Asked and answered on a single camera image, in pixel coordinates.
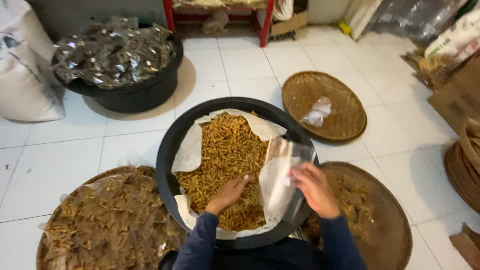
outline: white tile floor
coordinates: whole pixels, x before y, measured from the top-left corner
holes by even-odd
[[[353,42],[336,28],[310,27],[298,41],[243,38],[189,39],[179,86],[161,107],[135,115],[99,108],[67,92],[67,117],[37,124],[0,119],[0,269],[35,268],[37,225],[89,178],[128,160],[156,163],[166,130],[204,101],[250,97],[282,107],[281,86],[304,70],[342,80],[361,99],[369,125],[361,139],[333,147],[314,141],[320,160],[349,161],[389,188],[411,224],[409,270],[470,269],[448,236],[466,221],[480,231],[480,216],[456,194],[442,162],[455,133],[425,101],[430,91],[398,55],[412,44],[368,34]]]

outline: woven basket tray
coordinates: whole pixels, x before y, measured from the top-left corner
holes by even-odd
[[[83,185],[86,184],[91,184],[95,181],[101,180],[105,177],[120,174],[120,173],[126,173],[132,170],[132,167],[125,166],[125,167],[119,167],[107,172],[104,172],[100,175],[95,176],[94,178],[88,180],[85,182]],[[78,191],[75,190],[73,191],[70,196],[71,197],[76,197],[78,195]],[[59,215],[61,214],[61,207],[58,206],[57,209],[53,212],[53,215],[50,217],[50,220],[48,220],[48,224],[50,224],[52,221],[54,221]],[[43,233],[42,238],[40,239],[40,245],[38,246],[37,252],[36,252],[36,269],[37,270],[49,270],[47,268],[47,264],[43,263],[43,258],[48,254],[48,246],[45,244],[47,242],[47,235]]]
[[[467,159],[459,143],[445,153],[445,172],[460,197],[480,214],[480,175]]]
[[[413,240],[407,217],[395,196],[375,177],[349,163],[329,162],[322,164],[321,168],[341,173],[367,187],[366,204],[372,209],[375,222],[365,227],[369,240],[366,243],[356,241],[356,244],[368,269],[405,269]]]
[[[330,99],[333,111],[323,126],[318,128],[301,122],[322,97]],[[282,99],[285,111],[319,139],[349,142],[360,137],[367,127],[367,114],[355,93],[337,78],[322,72],[300,72],[291,76],[282,87]]]

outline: hand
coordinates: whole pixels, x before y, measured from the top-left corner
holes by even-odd
[[[226,182],[212,197],[205,211],[220,217],[227,208],[240,200],[243,190],[250,182],[252,180],[248,175]]]
[[[294,185],[303,192],[308,205],[324,219],[336,219],[340,208],[323,171],[312,163],[290,170]]]

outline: black tub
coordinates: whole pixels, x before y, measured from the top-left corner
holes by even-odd
[[[169,40],[173,41],[177,56],[155,77],[138,84],[107,90],[87,85],[82,79],[66,83],[55,72],[53,74],[65,88],[82,96],[92,97],[106,109],[117,112],[151,110],[167,101],[177,88],[177,70],[183,60],[183,45],[174,34]],[[57,62],[57,59],[53,59],[52,65]]]
[[[163,138],[162,144],[160,145],[156,162],[156,181],[158,183],[160,197],[164,201],[168,210],[178,221],[178,223],[189,232],[191,232],[191,230],[181,219],[178,212],[177,202],[174,198],[175,195],[180,194],[180,187],[177,178],[171,174],[173,160],[183,138],[196,119],[204,115],[208,115],[210,112],[228,108],[239,109],[247,112],[253,110],[259,115],[259,117],[285,127],[288,130],[285,138],[288,140],[313,147],[310,138],[305,133],[302,126],[300,126],[292,117],[290,117],[290,115],[283,112],[279,108],[260,100],[252,98],[220,98],[202,103],[184,113],[170,127]],[[319,166],[318,159],[315,160],[315,164]],[[297,190],[294,196],[302,197],[303,195],[301,194],[300,190]],[[281,221],[277,227],[269,232],[255,236],[241,237],[235,240],[217,240],[216,245],[218,247],[229,249],[251,249],[278,242],[279,240],[295,232],[295,230],[300,227],[300,225],[307,218],[307,215],[310,213],[311,209],[306,200],[303,199],[301,202],[302,203],[298,214],[295,216],[292,224]]]

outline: navy blue sleeve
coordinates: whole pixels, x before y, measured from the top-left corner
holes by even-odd
[[[322,236],[330,270],[366,270],[348,229],[347,218],[322,219]]]
[[[173,270],[211,270],[218,217],[203,212],[192,234],[180,249]]]

